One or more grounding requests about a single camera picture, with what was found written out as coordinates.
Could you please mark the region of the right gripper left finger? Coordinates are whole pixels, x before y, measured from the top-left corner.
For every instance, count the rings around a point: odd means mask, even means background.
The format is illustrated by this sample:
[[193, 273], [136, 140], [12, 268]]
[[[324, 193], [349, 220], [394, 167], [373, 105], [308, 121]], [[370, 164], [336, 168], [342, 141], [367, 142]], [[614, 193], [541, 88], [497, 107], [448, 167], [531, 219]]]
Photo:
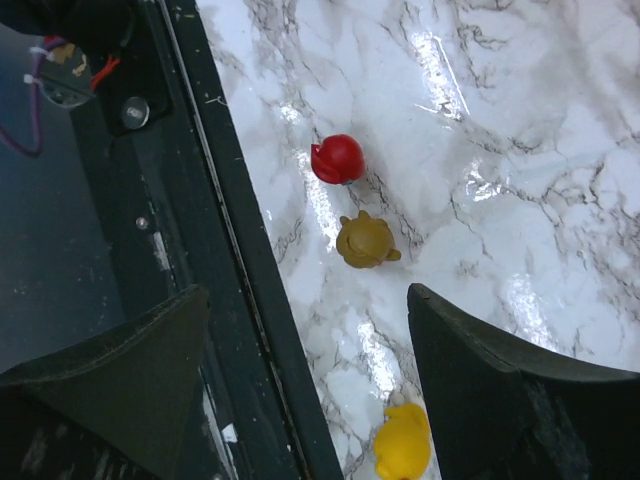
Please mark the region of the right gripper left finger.
[[192, 285], [2, 373], [2, 478], [174, 478], [208, 318], [208, 293]]

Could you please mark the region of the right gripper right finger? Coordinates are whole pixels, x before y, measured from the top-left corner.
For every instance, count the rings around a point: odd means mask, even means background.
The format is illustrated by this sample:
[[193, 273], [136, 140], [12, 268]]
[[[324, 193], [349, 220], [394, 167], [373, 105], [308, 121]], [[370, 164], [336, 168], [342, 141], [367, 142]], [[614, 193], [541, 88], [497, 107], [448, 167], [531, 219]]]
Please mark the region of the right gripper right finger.
[[424, 285], [407, 294], [445, 479], [635, 479], [639, 376], [541, 348]]

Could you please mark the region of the olive brown toy figure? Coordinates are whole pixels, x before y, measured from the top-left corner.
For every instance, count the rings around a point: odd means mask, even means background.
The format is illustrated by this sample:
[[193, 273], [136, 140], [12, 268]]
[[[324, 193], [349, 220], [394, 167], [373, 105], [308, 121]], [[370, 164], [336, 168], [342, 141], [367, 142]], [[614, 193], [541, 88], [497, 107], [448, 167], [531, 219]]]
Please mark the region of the olive brown toy figure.
[[370, 269], [402, 258], [387, 222], [360, 210], [354, 218], [341, 216], [336, 250], [343, 260], [357, 269]]

